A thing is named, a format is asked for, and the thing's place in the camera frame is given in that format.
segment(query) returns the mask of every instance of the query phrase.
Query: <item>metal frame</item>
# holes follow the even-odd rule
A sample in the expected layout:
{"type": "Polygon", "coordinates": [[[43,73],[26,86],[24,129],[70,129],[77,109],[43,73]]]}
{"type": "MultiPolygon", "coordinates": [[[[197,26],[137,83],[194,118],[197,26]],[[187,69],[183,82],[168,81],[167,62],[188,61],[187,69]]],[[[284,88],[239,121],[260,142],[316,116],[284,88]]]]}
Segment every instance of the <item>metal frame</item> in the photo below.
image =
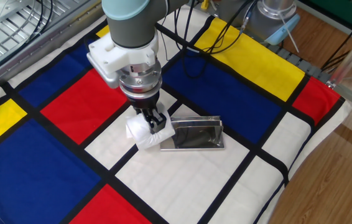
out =
{"type": "MultiPolygon", "coordinates": [[[[50,52],[61,47],[68,39],[81,32],[104,15],[100,0],[80,1],[75,8],[69,9],[63,13],[55,11],[55,14],[57,16],[50,22],[47,32],[36,38],[24,50],[0,66],[0,85],[50,52]]],[[[12,54],[13,50],[16,50],[16,48],[7,51],[1,55],[1,57],[6,58],[8,55],[12,54]]]]}

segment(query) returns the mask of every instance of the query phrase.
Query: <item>white square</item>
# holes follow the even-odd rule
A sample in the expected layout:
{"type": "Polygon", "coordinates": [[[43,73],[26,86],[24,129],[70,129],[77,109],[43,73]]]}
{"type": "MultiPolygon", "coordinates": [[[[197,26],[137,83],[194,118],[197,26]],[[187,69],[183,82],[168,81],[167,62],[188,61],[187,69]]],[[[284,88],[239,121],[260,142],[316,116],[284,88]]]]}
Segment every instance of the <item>white square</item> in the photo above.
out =
{"type": "Polygon", "coordinates": [[[263,150],[289,168],[310,132],[310,125],[287,113],[263,145],[263,150]]]}
{"type": "MultiPolygon", "coordinates": [[[[184,105],[174,114],[196,115],[184,105]]],[[[223,151],[139,151],[116,177],[169,223],[197,223],[249,152],[223,139],[223,151]]]]}
{"type": "MultiPolygon", "coordinates": [[[[167,109],[176,102],[176,99],[164,90],[160,90],[159,94],[159,101],[167,109]]],[[[85,150],[105,166],[105,168],[112,168],[135,143],[133,138],[126,136],[126,119],[135,115],[136,111],[130,106],[90,143],[85,150]]]]}

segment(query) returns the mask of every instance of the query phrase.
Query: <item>blue plastic part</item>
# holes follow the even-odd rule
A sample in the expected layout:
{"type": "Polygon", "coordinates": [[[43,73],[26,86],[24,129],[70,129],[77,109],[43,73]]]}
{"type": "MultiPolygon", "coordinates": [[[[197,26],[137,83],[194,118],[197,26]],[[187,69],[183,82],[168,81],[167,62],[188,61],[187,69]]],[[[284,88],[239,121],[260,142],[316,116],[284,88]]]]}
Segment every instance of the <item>blue plastic part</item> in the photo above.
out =
{"type": "Polygon", "coordinates": [[[139,14],[150,0],[103,0],[104,13],[117,21],[130,19],[139,14]]]}
{"type": "MultiPolygon", "coordinates": [[[[300,20],[300,16],[296,14],[286,23],[287,28],[290,32],[295,28],[299,20],[300,20]]],[[[267,38],[265,42],[271,45],[277,45],[281,43],[281,41],[284,40],[287,36],[288,36],[287,29],[285,28],[285,26],[282,26],[279,30],[277,30],[269,38],[267,38]]]]}

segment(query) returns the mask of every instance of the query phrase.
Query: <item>fabric mat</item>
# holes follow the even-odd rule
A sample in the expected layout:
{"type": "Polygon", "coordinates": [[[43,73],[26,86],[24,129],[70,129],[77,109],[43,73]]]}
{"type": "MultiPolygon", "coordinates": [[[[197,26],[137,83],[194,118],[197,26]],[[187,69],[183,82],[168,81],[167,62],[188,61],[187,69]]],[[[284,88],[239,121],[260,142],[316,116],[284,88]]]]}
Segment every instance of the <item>fabric mat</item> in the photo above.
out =
{"type": "MultiPolygon", "coordinates": [[[[246,35],[213,57],[182,55],[173,15],[159,24],[159,101],[174,117],[221,116],[225,150],[137,149],[125,128],[135,111],[86,58],[84,41],[108,32],[102,17],[0,87],[0,223],[267,223],[297,168],[351,111],[246,35]],[[204,66],[196,78],[184,72],[204,66]]],[[[209,47],[224,24],[194,11],[187,41],[209,47]]]]}

